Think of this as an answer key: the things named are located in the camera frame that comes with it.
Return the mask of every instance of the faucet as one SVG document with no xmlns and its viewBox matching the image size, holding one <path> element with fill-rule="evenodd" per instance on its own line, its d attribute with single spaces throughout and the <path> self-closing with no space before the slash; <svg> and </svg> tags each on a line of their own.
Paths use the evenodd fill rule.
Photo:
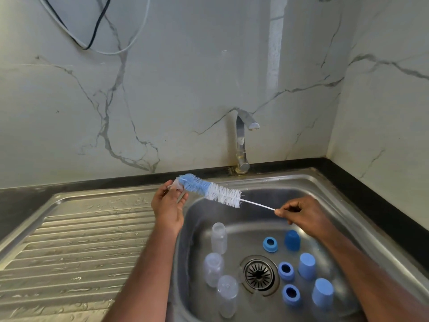
<svg viewBox="0 0 429 322">
<path fill-rule="evenodd" d="M 249 112 L 244 111 L 238 107 L 234 108 L 237 111 L 237 174 L 245 174 L 250 168 L 250 164 L 247 161 L 246 156 L 246 148 L 244 147 L 244 126 L 247 127 L 250 131 L 259 129 L 259 124 L 255 121 L 255 119 L 250 115 Z"/>
</svg>

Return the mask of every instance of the black countertop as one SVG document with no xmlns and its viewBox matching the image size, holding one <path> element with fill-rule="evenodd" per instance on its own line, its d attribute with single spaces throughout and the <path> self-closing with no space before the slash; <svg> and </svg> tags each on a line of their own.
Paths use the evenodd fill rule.
<svg viewBox="0 0 429 322">
<path fill-rule="evenodd" d="M 340 192 L 358 207 L 370 220 L 410 254 L 423 268 L 429 270 L 429 231 L 399 209 L 373 192 L 358 179 L 327 158 L 306 158 L 291 161 L 257 163 L 250 166 L 249 175 L 281 172 L 291 169 L 316 168 Z M 118 178 L 105 178 L 83 182 L 49 184 L 0 190 L 0 239 L 19 226 L 52 195 L 62 192 L 132 187 L 161 184 L 183 173 L 193 173 L 200 178 L 233 175 L 232 167 L 195 169 Z"/>
</svg>

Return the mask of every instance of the brush handle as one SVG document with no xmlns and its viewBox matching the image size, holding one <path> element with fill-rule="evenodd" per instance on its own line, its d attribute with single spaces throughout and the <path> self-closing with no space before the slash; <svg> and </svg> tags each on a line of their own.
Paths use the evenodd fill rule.
<svg viewBox="0 0 429 322">
<path fill-rule="evenodd" d="M 240 199 L 240 200 L 241 200 L 241 201 L 244 201 L 244 202 L 247 202 L 247 203 L 251 203 L 251 204 L 259 205 L 260 207 L 264 207 L 264 208 L 270 209 L 270 210 L 272 210 L 272 211 L 275 211 L 275 209 L 270 208 L 270 207 L 267 207 L 266 205 L 263 205 L 263 204 L 259 204 L 259 203 L 252 202 L 252 201 L 249 201 L 249 200 L 244 200 L 244 199 Z"/>
</svg>

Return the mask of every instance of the blue bottle cap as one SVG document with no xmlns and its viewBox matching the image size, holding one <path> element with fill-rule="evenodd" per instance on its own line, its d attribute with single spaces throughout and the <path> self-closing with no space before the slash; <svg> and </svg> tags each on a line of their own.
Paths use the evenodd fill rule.
<svg viewBox="0 0 429 322">
<path fill-rule="evenodd" d="M 314 284 L 311 298 L 318 307 L 328 309 L 334 301 L 334 287 L 328 280 L 319 278 Z"/>
<path fill-rule="evenodd" d="M 278 275 L 283 281 L 292 281 L 295 276 L 293 266 L 289 262 L 280 262 L 278 265 Z"/>
<path fill-rule="evenodd" d="M 303 253 L 299 257 L 299 274 L 307 280 L 311 280 L 316 276 L 316 259 L 310 253 Z"/>
<path fill-rule="evenodd" d="M 284 244 L 289 251 L 299 251 L 301 247 L 301 238 L 296 231 L 288 231 L 284 237 Z"/>
<path fill-rule="evenodd" d="M 294 285 L 286 285 L 282 290 L 283 302 L 291 306 L 297 306 L 301 302 L 301 294 Z"/>
<path fill-rule="evenodd" d="M 277 241 L 273 237 L 267 237 L 264 239 L 264 242 L 262 243 L 262 246 L 267 252 L 274 253 L 277 251 Z"/>
</svg>

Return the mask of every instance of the marble wall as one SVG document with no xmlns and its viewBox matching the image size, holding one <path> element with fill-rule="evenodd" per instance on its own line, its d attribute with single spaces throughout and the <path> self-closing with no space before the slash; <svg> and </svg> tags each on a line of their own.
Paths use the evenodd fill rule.
<svg viewBox="0 0 429 322">
<path fill-rule="evenodd" d="M 363 0 L 328 157 L 429 229 L 429 0 Z"/>
<path fill-rule="evenodd" d="M 88 41 L 99 0 L 51 0 Z M 112 0 L 123 48 L 146 0 Z M 324 156 L 359 0 L 152 0 L 136 44 L 78 50 L 38 0 L 0 0 L 0 188 Z"/>
</svg>

